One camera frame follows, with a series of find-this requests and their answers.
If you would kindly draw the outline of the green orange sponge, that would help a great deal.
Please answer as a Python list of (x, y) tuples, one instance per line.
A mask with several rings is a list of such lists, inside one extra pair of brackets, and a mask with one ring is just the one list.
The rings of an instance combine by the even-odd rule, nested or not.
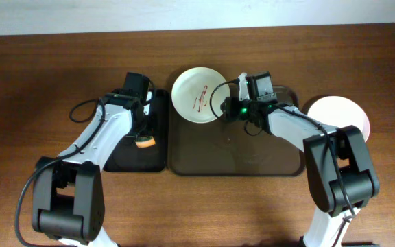
[(137, 137), (135, 139), (135, 144), (138, 148), (149, 148), (156, 145), (156, 141), (153, 136)]

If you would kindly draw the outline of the cream plate with red smear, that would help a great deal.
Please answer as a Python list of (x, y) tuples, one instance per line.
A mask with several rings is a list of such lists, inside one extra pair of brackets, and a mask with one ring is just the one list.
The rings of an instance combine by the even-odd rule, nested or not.
[(173, 107), (187, 121), (206, 124), (216, 120), (210, 107), (214, 89), (226, 79), (217, 71), (195, 67), (179, 75), (171, 90)]

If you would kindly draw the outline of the pink plate with red smear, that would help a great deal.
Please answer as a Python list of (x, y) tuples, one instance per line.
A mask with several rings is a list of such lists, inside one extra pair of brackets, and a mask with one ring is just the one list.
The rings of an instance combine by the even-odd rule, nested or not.
[(369, 139), (370, 120), (362, 107), (351, 99), (341, 96), (321, 97), (308, 107), (307, 115), (330, 126), (356, 126), (361, 131), (364, 141), (367, 142)]

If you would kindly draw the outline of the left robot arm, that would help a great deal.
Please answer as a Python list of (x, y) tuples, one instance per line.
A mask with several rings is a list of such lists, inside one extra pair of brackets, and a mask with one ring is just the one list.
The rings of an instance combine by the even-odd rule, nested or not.
[(124, 85), (93, 99), (80, 136), (55, 158), (42, 157), (28, 183), (33, 187), (32, 228), (61, 246), (116, 246), (103, 227), (101, 173), (120, 140), (147, 130), (147, 109), (156, 87), (127, 73)]

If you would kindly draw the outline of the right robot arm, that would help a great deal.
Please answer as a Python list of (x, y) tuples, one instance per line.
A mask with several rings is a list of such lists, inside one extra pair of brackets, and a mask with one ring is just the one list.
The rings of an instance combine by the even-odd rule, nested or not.
[(253, 123), (304, 154), (309, 191), (316, 205), (300, 246), (341, 246), (350, 223), (380, 190), (368, 147), (358, 127), (336, 127), (280, 102), (268, 72), (232, 80), (239, 94), (221, 103), (222, 122)]

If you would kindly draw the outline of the black plastic tray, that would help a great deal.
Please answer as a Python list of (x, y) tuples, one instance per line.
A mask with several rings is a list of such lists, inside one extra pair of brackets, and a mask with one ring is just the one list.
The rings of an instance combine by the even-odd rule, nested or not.
[(154, 145), (139, 148), (135, 137), (124, 136), (109, 156), (107, 172), (160, 172), (167, 165), (170, 96), (166, 90), (157, 90), (150, 104), (148, 130), (152, 130)]

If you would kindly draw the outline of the brown serving tray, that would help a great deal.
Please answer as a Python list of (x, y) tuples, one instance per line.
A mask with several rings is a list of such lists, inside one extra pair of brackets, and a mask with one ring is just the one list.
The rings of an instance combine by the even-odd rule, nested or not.
[(299, 149), (242, 121), (193, 123), (171, 109), (168, 168), (183, 176), (297, 176)]

